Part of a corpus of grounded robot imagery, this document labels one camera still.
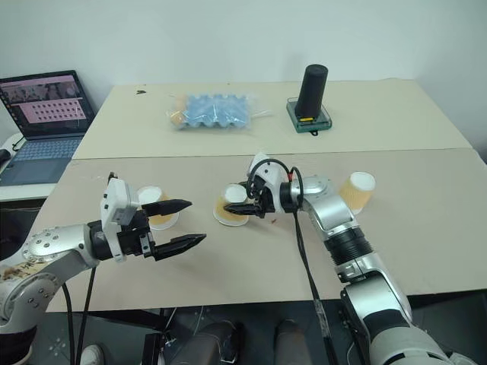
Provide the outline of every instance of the shoe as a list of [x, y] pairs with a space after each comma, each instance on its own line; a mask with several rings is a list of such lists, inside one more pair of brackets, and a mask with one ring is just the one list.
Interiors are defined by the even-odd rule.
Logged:
[[80, 365], [104, 365], [103, 351], [97, 344], [91, 344], [81, 352]]

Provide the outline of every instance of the paper cup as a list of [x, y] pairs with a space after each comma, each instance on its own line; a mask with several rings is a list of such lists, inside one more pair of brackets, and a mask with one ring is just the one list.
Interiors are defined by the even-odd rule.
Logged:
[[370, 173], [358, 171], [350, 175], [340, 189], [340, 196], [353, 214], [358, 214], [367, 204], [375, 189], [375, 178]]
[[[140, 205], [168, 200], [164, 191], [157, 186], [144, 186], [137, 190]], [[149, 217], [149, 227], [152, 230], [166, 230], [176, 224], [180, 214], [154, 215]]]
[[247, 192], [245, 188], [242, 185], [230, 184], [218, 197], [215, 208], [213, 209], [213, 216], [225, 226], [243, 226], [249, 221], [249, 216], [229, 213], [224, 209], [224, 206], [231, 203], [244, 203], [246, 200]]

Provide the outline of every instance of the beige table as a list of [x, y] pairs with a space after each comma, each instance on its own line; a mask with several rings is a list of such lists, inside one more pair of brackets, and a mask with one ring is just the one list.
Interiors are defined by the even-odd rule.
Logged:
[[[92, 310], [310, 299], [289, 214], [252, 217], [244, 227], [212, 217], [221, 188], [240, 181], [251, 157], [73, 160], [43, 206], [33, 231], [100, 216], [110, 171], [134, 187], [158, 185], [193, 206], [176, 226], [157, 232], [158, 243], [184, 233], [207, 233], [190, 251], [161, 261], [129, 257], [97, 270]], [[406, 294], [487, 287], [485, 222], [487, 168], [472, 149], [372, 151], [279, 156], [304, 175], [326, 174], [341, 184], [354, 170], [377, 177], [374, 197], [358, 216], [362, 229]], [[333, 264], [307, 216], [304, 240], [322, 298], [341, 288]], [[81, 310], [89, 272], [68, 282]], [[64, 311], [62, 294], [49, 311]]]
[[[296, 133], [289, 119], [286, 100], [296, 97], [299, 88], [298, 82], [115, 86], [73, 158], [470, 148], [414, 81], [329, 82], [324, 104], [333, 127], [318, 137]], [[178, 131], [169, 123], [174, 95], [213, 93], [249, 94], [258, 99], [257, 110], [268, 109], [272, 115], [255, 119], [249, 130], [231, 132]]]

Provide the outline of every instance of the laptop screen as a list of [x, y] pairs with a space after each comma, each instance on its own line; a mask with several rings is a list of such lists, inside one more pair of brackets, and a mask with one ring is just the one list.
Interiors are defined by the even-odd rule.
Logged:
[[82, 134], [94, 118], [74, 71], [1, 79], [0, 98], [27, 138]]

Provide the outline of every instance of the robotic arm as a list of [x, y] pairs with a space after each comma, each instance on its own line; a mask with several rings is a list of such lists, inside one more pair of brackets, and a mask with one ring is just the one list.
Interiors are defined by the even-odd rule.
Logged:
[[188, 234], [156, 246], [148, 224], [153, 215], [173, 214], [191, 203], [174, 199], [139, 208], [136, 192], [112, 173], [100, 202], [101, 221], [53, 227], [34, 234], [0, 264], [0, 358], [17, 363], [26, 356], [50, 300], [69, 279], [100, 261], [126, 255], [178, 255], [205, 234]]
[[[254, 157], [243, 182], [252, 204], [230, 204], [234, 214], [264, 217], [269, 212], [306, 211], [339, 280], [347, 284], [341, 298], [360, 350], [372, 365], [452, 364], [436, 342], [412, 323], [406, 295], [365, 239], [354, 215], [325, 176], [284, 176], [278, 160]], [[459, 354], [455, 357], [468, 360]]]

